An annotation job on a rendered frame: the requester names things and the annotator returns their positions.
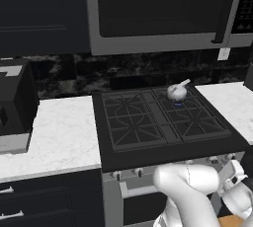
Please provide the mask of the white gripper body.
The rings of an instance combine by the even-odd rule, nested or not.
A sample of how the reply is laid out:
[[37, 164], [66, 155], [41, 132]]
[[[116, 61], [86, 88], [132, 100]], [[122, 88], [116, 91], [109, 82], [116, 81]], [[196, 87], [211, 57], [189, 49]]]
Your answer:
[[218, 173], [218, 175], [218, 192], [225, 192], [229, 189], [232, 189], [234, 186], [236, 186], [238, 183], [240, 183], [247, 177], [247, 175], [244, 173], [242, 166], [237, 160], [228, 161]]

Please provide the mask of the black gas stove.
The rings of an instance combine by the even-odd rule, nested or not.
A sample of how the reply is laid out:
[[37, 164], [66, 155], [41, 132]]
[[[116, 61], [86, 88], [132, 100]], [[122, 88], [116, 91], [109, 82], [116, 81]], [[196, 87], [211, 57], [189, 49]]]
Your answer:
[[[221, 170], [227, 154], [242, 159], [249, 143], [194, 87], [186, 100], [173, 103], [165, 87], [93, 95], [103, 173], [106, 227], [124, 225], [120, 182], [132, 188], [153, 186], [153, 173], [162, 164], [206, 165]], [[218, 164], [208, 157], [216, 156]], [[133, 170], [143, 169], [142, 177]], [[119, 180], [112, 172], [121, 171]]]

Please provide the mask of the black countertop appliance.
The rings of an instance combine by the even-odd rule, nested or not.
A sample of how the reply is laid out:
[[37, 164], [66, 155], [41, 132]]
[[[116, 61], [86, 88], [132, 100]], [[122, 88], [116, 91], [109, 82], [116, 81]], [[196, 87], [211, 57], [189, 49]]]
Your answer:
[[253, 62], [249, 65], [244, 86], [253, 92]]

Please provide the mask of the oven door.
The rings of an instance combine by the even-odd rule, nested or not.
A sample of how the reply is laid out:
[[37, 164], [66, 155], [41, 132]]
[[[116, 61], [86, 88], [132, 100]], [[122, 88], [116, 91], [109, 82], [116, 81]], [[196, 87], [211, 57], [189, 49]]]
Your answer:
[[137, 224], [150, 223], [163, 212], [167, 196], [162, 192], [155, 192], [141, 196], [123, 198], [124, 225], [133, 227]]

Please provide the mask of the dark drawer front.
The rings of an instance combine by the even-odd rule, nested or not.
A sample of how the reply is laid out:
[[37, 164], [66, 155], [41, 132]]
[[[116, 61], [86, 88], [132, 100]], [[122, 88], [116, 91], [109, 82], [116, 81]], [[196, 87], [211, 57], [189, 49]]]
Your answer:
[[0, 202], [0, 215], [24, 212], [23, 217], [0, 221], [0, 227], [104, 227], [103, 200], [71, 197], [53, 200]]
[[86, 192], [86, 197], [95, 201], [103, 199], [102, 179], [99, 169], [33, 178], [0, 184], [1, 189], [12, 187], [12, 193], [0, 193], [0, 202], [28, 198], [48, 192], [76, 191]]

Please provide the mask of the black toaster oven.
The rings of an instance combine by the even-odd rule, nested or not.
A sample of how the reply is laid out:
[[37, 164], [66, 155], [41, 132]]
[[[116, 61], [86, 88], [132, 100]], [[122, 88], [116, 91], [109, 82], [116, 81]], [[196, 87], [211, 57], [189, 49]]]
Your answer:
[[30, 60], [0, 60], [0, 155], [28, 151], [39, 105]]

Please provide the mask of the dark upper cupboard door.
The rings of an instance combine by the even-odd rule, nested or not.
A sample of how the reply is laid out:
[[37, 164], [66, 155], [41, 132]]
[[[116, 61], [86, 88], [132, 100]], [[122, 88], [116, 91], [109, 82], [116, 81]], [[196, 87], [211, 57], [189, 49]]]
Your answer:
[[86, 0], [0, 0], [0, 57], [89, 50]]

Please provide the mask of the white wall outlet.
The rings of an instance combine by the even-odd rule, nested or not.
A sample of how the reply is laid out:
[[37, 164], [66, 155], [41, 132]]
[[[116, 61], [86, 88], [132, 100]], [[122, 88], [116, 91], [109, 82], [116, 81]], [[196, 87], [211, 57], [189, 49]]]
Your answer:
[[229, 57], [229, 53], [230, 53], [230, 48], [229, 47], [221, 48], [219, 50], [217, 60], [218, 61], [227, 60], [228, 57]]

